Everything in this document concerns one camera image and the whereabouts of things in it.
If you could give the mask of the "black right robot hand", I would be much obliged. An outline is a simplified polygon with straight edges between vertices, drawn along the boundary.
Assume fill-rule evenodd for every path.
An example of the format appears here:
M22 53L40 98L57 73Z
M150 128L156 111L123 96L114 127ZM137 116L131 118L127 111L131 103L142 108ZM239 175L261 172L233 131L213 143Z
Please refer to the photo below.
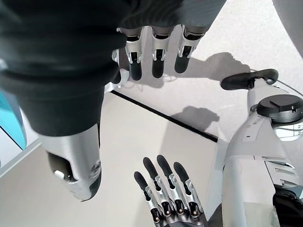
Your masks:
M125 48L141 78L142 29L152 29L152 73L163 73L169 37L182 35L183 73L223 0L3 0L0 87L12 94L47 151L54 175L80 201L101 182L99 125L105 86L117 80L114 51Z

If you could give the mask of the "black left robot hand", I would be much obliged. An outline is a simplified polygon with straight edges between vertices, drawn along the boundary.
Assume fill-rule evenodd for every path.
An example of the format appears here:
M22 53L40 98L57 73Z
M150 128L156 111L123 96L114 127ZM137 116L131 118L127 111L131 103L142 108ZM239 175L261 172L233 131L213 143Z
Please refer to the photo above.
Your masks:
M150 175L156 193L152 192L143 175L136 171L134 179L142 190L145 201L156 227L207 227L205 213L196 189L185 168L174 162L173 173L163 155L157 156L157 162L168 182L158 174L153 162L143 158L143 165Z

